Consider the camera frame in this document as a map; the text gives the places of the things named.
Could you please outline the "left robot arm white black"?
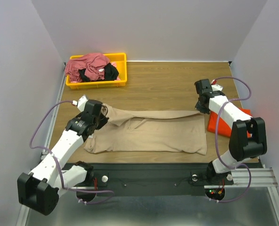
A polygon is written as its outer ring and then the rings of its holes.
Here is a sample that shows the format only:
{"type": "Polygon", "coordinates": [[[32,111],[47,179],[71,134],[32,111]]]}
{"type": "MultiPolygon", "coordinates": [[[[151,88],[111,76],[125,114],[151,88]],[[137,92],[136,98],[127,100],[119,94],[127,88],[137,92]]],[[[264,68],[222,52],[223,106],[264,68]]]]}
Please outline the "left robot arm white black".
{"type": "Polygon", "coordinates": [[[68,191],[87,193],[95,197],[99,191],[75,189],[74,186],[97,185],[93,166],[79,161],[68,171],[63,167],[72,154],[96,130],[107,124],[108,118],[102,113],[102,102],[82,96],[78,101],[71,101],[79,113],[68,121],[60,139],[46,157],[29,173],[22,173],[17,179],[18,201],[20,204],[43,215],[49,215],[56,207],[59,198],[68,191]]]}

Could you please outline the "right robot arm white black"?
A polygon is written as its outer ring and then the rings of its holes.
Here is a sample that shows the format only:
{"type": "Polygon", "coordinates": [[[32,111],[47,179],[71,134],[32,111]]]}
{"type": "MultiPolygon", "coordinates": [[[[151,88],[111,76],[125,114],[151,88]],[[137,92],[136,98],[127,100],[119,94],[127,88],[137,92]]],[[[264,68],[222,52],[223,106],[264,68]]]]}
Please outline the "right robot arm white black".
{"type": "Polygon", "coordinates": [[[196,109],[201,113],[216,113],[216,128],[223,120],[231,129],[228,150],[218,154],[217,159],[208,164],[205,173],[206,180],[216,184],[240,164],[266,154],[265,121],[241,111],[233,104],[233,99],[228,99],[220,89],[215,88],[215,81],[203,79],[194,85],[198,94],[196,109]]]}

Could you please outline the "beige t shirt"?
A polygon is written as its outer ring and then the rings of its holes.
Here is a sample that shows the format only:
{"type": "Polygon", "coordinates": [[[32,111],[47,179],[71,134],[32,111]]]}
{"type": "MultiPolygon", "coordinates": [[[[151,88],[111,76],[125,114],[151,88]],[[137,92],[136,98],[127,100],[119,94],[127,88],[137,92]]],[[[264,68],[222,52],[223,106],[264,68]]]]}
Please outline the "beige t shirt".
{"type": "Polygon", "coordinates": [[[106,105],[107,124],[84,149],[101,152],[174,152],[206,155],[205,119],[198,111],[127,111],[106,105]]]}

